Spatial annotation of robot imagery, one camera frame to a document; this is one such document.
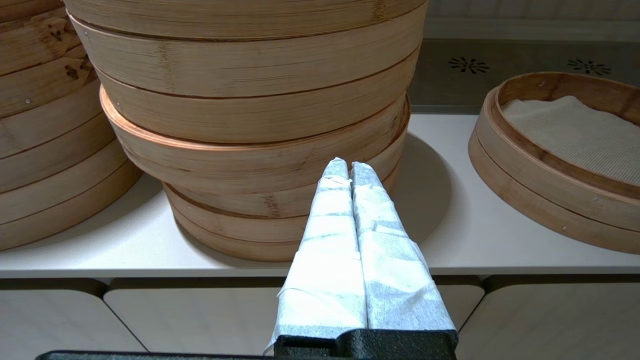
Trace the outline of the left gripper right finger wrapped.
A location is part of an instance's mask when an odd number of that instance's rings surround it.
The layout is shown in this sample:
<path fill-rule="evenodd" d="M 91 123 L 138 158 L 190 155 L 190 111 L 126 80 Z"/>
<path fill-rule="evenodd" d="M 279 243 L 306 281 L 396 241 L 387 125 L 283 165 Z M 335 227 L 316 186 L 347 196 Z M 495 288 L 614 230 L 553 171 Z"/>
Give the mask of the left gripper right finger wrapped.
<path fill-rule="evenodd" d="M 373 330 L 456 330 L 418 244 L 372 166 L 354 162 L 352 204 Z"/>

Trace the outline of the left gripper left finger wrapped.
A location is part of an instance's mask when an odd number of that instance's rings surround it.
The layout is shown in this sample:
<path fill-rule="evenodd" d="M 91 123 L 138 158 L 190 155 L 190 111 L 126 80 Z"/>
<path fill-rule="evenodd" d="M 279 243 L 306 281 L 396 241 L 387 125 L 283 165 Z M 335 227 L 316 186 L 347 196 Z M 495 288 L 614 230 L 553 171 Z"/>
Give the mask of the left gripper left finger wrapped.
<path fill-rule="evenodd" d="M 346 161 L 332 159 L 318 180 L 310 214 L 286 280 L 265 353 L 279 337 L 334 341 L 367 322 L 351 180 Z"/>

